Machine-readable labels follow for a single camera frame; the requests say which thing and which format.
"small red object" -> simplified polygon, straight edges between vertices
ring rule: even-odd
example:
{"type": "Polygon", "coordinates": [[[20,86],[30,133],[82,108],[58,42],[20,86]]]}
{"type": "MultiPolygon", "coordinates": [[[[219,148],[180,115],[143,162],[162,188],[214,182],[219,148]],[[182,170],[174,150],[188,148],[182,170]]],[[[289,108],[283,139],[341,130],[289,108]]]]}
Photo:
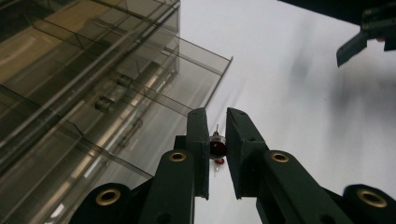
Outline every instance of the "small red object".
{"type": "Polygon", "coordinates": [[[224,159],[215,160],[215,163],[216,163],[217,165],[222,165],[222,164],[224,164],[224,159]]]}

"white surface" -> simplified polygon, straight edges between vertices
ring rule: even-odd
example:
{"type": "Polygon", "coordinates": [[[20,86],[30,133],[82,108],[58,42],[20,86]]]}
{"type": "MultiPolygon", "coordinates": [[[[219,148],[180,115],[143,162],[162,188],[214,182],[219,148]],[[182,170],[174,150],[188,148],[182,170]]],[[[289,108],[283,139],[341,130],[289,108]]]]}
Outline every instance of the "white surface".
{"type": "MultiPolygon", "coordinates": [[[[370,41],[337,68],[335,52],[358,31],[276,0],[182,1],[181,36],[233,56],[207,109],[209,131],[218,123],[224,134],[226,107],[238,108],[321,186],[341,194],[362,183],[396,198],[396,54],[370,41]]],[[[227,166],[210,176],[195,223],[261,223],[255,200],[235,199],[227,166]]]]}

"black object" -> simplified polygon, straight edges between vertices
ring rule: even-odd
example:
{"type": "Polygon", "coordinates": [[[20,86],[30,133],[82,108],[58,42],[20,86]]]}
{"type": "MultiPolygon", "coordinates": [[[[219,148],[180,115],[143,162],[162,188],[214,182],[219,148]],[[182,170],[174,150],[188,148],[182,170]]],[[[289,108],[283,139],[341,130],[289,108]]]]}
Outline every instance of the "black object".
{"type": "MultiPolygon", "coordinates": [[[[187,126],[153,179],[133,190],[93,190],[70,223],[193,223],[194,197],[208,199],[205,110],[191,111],[187,126]]],[[[256,197],[262,223],[396,223],[396,202],[386,193],[354,185],[339,196],[322,188],[292,155],[270,150],[243,111],[228,108],[226,138],[236,198],[256,197]]]]}
{"type": "Polygon", "coordinates": [[[394,0],[281,0],[338,20],[359,25],[361,31],[337,50],[341,66],[367,47],[367,40],[382,39],[384,51],[396,49],[396,1],[394,0]]]}

